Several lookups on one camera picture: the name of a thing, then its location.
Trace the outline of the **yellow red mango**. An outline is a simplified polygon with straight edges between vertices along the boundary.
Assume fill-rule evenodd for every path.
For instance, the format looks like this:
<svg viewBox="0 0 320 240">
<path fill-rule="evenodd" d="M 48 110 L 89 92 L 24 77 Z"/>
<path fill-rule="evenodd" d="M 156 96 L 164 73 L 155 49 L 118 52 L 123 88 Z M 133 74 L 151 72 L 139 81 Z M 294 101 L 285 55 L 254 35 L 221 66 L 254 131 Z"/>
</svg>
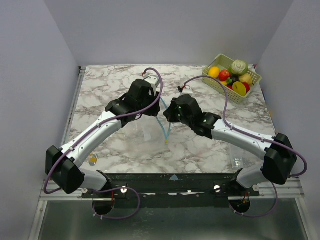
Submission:
<svg viewBox="0 0 320 240">
<path fill-rule="evenodd" d="M 240 82 L 240 81 L 236 81 L 233 85 L 232 85 L 232 90 L 234 92 L 236 92 L 237 94 L 239 94 L 240 96 L 244 97 L 247 94 L 247 88 L 246 86 Z"/>
</svg>

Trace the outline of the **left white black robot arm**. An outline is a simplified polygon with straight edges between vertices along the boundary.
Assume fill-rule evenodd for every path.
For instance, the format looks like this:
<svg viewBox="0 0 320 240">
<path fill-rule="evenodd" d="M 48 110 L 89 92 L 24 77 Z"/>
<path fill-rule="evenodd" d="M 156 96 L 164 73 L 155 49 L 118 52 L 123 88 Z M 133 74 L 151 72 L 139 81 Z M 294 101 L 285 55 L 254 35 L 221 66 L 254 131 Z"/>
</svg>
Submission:
<svg viewBox="0 0 320 240">
<path fill-rule="evenodd" d="M 66 194 L 91 189 L 99 197 L 110 194 L 111 179 L 102 171 L 81 166 L 102 142 L 133 122 L 137 115 L 155 117 L 160 111 L 163 81 L 155 75 L 135 80 L 127 93 L 112 100 L 97 120 L 79 136 L 61 147 L 46 151 L 45 172 Z"/>
</svg>

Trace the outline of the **clear zip top bag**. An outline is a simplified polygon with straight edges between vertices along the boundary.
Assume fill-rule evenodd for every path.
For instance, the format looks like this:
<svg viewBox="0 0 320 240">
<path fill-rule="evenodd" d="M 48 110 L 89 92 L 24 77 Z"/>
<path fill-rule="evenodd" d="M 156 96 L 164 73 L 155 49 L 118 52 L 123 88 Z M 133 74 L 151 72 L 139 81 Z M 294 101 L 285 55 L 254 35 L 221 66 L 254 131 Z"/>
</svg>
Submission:
<svg viewBox="0 0 320 240">
<path fill-rule="evenodd" d="M 160 99 L 160 112 L 156 117 L 142 115 L 118 132 L 125 150 L 132 155 L 161 151 L 168 143 L 173 125 L 165 120 L 163 112 L 168 108 Z"/>
</svg>

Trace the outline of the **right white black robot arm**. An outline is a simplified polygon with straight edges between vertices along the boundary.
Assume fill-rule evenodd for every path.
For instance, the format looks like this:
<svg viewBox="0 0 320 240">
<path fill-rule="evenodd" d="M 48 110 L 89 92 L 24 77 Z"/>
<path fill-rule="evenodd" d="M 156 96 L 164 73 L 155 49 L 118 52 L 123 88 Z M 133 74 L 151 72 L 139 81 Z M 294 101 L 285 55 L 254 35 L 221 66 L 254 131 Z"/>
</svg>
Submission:
<svg viewBox="0 0 320 240">
<path fill-rule="evenodd" d="M 230 191 L 236 196 L 264 182 L 284 185 L 297 161 L 297 156 L 288 150 L 292 145 L 286 135 L 279 133 L 272 137 L 253 131 L 245 135 L 244 129 L 236 131 L 221 116 L 203 112 L 189 94 L 173 98 L 163 114 L 170 123 L 182 123 L 198 136 L 227 142 L 262 160 L 262 163 L 238 170 L 233 176 Z"/>
</svg>

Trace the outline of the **green white cabbage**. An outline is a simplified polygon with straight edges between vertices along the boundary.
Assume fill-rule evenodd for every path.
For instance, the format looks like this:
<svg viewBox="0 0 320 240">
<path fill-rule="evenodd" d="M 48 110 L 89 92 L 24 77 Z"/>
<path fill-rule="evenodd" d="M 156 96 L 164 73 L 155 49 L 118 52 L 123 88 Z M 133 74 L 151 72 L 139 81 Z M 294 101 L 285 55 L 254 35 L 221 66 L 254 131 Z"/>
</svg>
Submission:
<svg viewBox="0 0 320 240">
<path fill-rule="evenodd" d="M 230 65 L 230 73 L 232 75 L 242 76 L 246 74 L 248 70 L 249 70 L 249 65 L 244 60 L 237 59 Z"/>
</svg>

